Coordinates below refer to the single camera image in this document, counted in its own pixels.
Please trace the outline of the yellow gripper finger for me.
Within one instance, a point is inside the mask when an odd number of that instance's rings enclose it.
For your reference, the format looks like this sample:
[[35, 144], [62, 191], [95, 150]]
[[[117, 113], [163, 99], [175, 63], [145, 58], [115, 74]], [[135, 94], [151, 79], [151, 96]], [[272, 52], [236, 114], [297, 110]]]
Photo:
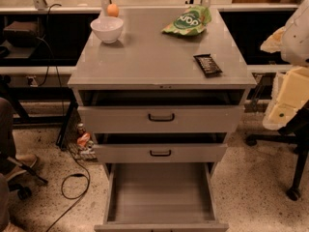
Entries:
[[309, 69], [294, 67], [278, 72], [273, 80], [271, 101], [267, 106], [263, 126], [272, 131], [285, 127], [309, 101]]

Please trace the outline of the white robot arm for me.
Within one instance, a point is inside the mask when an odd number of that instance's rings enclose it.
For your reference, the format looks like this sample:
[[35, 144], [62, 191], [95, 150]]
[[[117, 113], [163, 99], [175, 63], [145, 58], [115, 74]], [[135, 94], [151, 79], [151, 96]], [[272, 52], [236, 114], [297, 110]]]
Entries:
[[309, 0], [304, 0], [286, 24], [260, 46], [264, 52], [279, 52], [293, 67], [277, 73], [263, 126], [269, 130], [285, 127], [309, 101]]

